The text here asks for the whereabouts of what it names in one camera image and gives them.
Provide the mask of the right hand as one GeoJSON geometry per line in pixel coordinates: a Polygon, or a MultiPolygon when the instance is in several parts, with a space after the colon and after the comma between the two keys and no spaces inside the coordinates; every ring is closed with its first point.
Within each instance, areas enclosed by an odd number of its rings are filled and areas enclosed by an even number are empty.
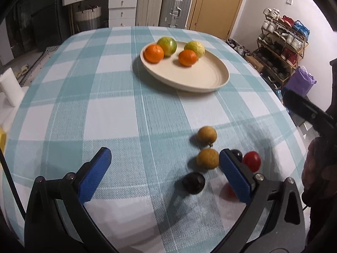
{"type": "MultiPolygon", "coordinates": [[[[308,152],[302,171],[302,184],[305,190],[309,190],[318,177],[318,164],[322,160],[320,157],[323,149],[321,137],[316,137],[308,146],[308,152]]],[[[336,194],[336,164],[327,166],[322,170],[322,179],[328,181],[328,186],[324,191],[326,197],[336,194]]]]}

